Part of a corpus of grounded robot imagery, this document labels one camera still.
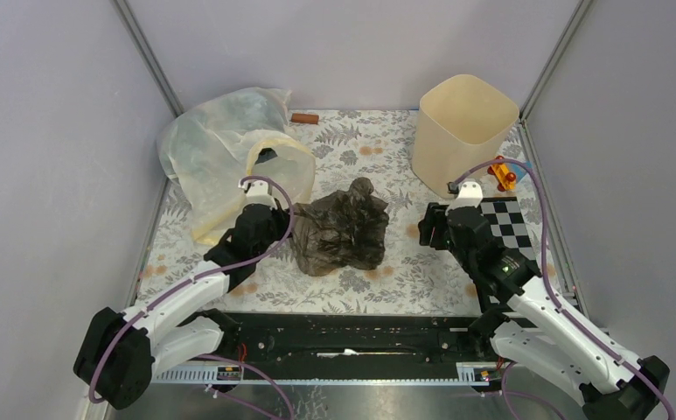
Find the beige plastic trash bin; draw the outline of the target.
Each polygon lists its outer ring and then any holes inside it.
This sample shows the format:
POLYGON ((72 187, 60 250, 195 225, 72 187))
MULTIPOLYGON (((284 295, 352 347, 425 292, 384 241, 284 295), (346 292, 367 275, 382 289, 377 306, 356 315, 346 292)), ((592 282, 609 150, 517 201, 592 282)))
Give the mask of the beige plastic trash bin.
POLYGON ((448 198, 448 183, 493 159, 518 118, 518 105, 491 84, 471 74, 452 76, 420 99, 412 171, 448 198))

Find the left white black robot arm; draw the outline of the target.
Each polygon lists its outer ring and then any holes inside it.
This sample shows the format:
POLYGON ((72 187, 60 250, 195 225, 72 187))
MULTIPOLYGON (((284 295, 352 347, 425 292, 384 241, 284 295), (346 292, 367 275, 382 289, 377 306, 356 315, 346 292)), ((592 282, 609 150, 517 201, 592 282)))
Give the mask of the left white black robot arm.
POLYGON ((293 221, 292 209, 278 203, 247 205, 220 242, 149 303, 98 311, 73 364, 88 386, 89 401, 125 409, 159 373, 203 354, 233 356, 236 333, 225 321, 197 311, 247 280, 260 260, 286 242, 293 221))

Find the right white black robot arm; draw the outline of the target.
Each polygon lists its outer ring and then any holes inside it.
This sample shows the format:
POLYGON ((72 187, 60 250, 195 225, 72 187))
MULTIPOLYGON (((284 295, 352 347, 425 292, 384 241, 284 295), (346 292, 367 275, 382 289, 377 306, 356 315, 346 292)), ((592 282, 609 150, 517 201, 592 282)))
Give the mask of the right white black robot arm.
POLYGON ((491 307, 470 327, 477 359, 497 354, 522 364, 570 395, 588 419, 646 419, 660 405, 669 367, 621 346, 577 311, 547 285, 536 261, 494 235, 480 206, 431 202, 418 228, 422 246, 449 251, 480 291, 543 334, 491 307))

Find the translucent white plastic bag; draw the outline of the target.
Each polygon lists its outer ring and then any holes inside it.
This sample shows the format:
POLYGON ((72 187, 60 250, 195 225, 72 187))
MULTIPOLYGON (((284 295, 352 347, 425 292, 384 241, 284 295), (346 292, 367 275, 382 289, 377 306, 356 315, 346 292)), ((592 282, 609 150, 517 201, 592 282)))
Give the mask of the translucent white plastic bag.
POLYGON ((287 89, 249 87, 189 109, 157 137, 166 176, 192 206, 191 236, 214 245, 246 205, 240 180, 273 179, 291 201, 310 201, 316 158, 289 126, 287 89))

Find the dark trash bag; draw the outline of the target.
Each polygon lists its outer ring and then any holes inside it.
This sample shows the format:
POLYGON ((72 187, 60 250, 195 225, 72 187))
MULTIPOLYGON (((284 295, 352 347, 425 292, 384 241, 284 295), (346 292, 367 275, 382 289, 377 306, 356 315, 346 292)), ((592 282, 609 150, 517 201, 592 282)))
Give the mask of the dark trash bag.
POLYGON ((375 270, 382 264, 388 204, 373 192, 372 181, 360 177, 346 190, 296 205, 290 245, 304 274, 323 277, 344 267, 375 270))

